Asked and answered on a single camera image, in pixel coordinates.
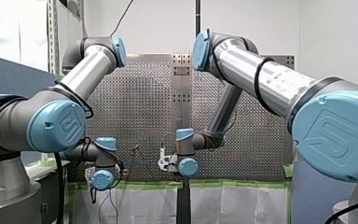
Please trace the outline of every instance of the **metal bracket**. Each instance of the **metal bracket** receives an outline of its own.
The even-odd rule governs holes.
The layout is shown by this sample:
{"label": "metal bracket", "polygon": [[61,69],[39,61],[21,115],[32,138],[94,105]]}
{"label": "metal bracket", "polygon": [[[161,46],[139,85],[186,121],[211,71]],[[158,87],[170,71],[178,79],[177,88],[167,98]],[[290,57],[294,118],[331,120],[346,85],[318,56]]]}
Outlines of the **metal bracket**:
{"label": "metal bracket", "polygon": [[172,56],[172,131],[191,125],[191,55]]}

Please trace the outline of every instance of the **white wall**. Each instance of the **white wall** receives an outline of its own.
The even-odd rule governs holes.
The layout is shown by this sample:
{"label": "white wall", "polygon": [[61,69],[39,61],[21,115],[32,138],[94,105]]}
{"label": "white wall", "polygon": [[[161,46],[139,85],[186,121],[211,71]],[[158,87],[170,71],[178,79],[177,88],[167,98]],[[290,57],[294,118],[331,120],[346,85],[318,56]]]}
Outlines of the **white wall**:
{"label": "white wall", "polygon": [[358,84],[358,0],[301,0],[300,71]]}
{"label": "white wall", "polygon": [[[109,35],[129,1],[85,0],[89,36]],[[135,0],[117,31],[128,53],[189,52],[194,0]],[[300,0],[201,1],[201,30],[252,39],[262,54],[299,53]]]}

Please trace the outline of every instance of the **gray arm segment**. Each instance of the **gray arm segment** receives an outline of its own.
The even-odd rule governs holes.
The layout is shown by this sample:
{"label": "gray arm segment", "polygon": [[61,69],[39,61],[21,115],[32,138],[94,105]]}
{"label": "gray arm segment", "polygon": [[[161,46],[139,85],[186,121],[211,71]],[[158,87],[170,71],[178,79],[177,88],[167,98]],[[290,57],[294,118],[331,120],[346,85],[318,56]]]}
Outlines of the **gray arm segment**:
{"label": "gray arm segment", "polygon": [[94,162],[96,171],[101,169],[99,167],[108,167],[108,169],[104,168],[104,170],[109,170],[110,168],[114,169],[117,162],[116,152],[108,150],[103,151],[92,142],[89,144],[88,148],[86,148],[85,144],[79,144],[72,149],[65,150],[62,154],[62,158],[67,161],[82,160]]}

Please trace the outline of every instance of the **green tape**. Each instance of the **green tape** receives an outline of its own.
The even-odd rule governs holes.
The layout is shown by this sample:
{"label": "green tape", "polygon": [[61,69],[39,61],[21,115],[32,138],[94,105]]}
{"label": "green tape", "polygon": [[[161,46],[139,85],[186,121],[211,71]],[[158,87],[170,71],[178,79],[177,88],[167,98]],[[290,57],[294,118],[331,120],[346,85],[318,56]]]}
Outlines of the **green tape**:
{"label": "green tape", "polygon": [[287,206],[286,206],[286,223],[292,224],[292,194],[293,185],[292,182],[287,182]]}
{"label": "green tape", "polygon": [[291,178],[293,176],[293,168],[293,164],[286,164],[283,166],[284,175],[286,176],[286,178]]}
{"label": "green tape", "polygon": [[[69,183],[72,189],[87,189],[86,183]],[[289,189],[291,183],[288,182],[259,182],[259,181],[245,181],[245,180],[190,180],[190,187],[192,189],[204,188],[221,188],[224,186],[254,188],[254,189]],[[180,189],[182,183],[161,181],[161,182],[135,182],[135,181],[121,181],[116,189]]]}
{"label": "green tape", "polygon": [[[291,205],[292,205],[292,183],[285,182],[259,182],[246,180],[229,180],[229,179],[211,179],[211,180],[190,180],[190,187],[192,189],[199,188],[222,188],[239,187],[239,188],[255,188],[255,189],[287,189],[287,209],[286,209],[286,223],[291,224]],[[115,189],[136,189],[136,190],[156,190],[156,189],[180,189],[182,183],[173,181],[160,182],[135,182],[135,181],[121,181]],[[75,193],[77,190],[88,189],[86,183],[69,183],[68,184],[68,211],[69,223],[73,223],[73,207],[75,200]]]}

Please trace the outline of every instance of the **industrial robot arm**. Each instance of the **industrial robot arm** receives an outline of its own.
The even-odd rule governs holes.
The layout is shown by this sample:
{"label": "industrial robot arm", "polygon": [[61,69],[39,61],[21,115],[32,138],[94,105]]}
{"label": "industrial robot arm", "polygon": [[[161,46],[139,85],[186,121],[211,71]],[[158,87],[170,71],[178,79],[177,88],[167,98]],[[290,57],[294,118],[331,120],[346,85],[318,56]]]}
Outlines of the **industrial robot arm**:
{"label": "industrial robot arm", "polygon": [[[338,77],[316,80],[263,58],[244,38],[201,33],[193,66],[253,95],[271,114],[286,120],[296,150],[315,170],[358,183],[358,85]],[[358,208],[358,187],[348,209]],[[358,210],[350,213],[358,223]]]}
{"label": "industrial robot arm", "polygon": [[28,100],[13,102],[0,111],[0,158],[20,151],[61,152],[70,161],[93,161],[91,183],[104,190],[117,177],[116,140],[99,138],[82,149],[87,112],[83,108],[103,77],[126,64],[121,38],[95,37],[75,42],[65,53],[67,74],[54,87]]}

